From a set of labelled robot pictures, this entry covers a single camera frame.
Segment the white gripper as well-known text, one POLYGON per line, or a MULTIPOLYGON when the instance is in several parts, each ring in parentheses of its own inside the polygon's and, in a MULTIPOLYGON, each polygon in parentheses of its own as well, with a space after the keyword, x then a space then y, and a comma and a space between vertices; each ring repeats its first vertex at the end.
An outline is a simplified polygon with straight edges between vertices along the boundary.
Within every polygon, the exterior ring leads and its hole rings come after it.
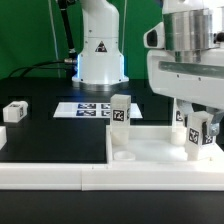
POLYGON ((178 63, 164 49, 163 22, 147 31, 143 42, 149 48, 146 61, 152 91, 178 99, 184 126, 187 126, 188 115, 194 112, 192 103, 212 107, 206 109, 209 114, 207 134, 217 136, 224 118, 224 43, 205 50, 200 63, 178 63))

